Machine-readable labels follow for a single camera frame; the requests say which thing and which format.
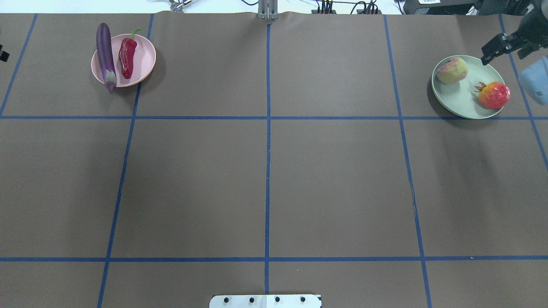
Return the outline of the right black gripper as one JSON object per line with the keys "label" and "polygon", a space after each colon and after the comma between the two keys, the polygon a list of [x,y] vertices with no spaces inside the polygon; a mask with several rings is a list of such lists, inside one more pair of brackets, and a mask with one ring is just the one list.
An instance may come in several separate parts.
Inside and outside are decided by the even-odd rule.
{"label": "right black gripper", "polygon": [[532,5],[532,10],[523,17],[514,33],[499,33],[481,48],[482,65],[513,51],[518,51],[519,59],[524,59],[548,46],[547,1],[533,0]]}

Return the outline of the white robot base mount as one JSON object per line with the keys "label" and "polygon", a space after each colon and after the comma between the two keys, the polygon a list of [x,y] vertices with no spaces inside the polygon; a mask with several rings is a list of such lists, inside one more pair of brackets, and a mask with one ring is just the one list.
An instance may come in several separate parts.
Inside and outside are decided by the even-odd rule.
{"label": "white robot base mount", "polygon": [[321,308],[322,297],[315,294],[257,294],[214,296],[210,308]]}

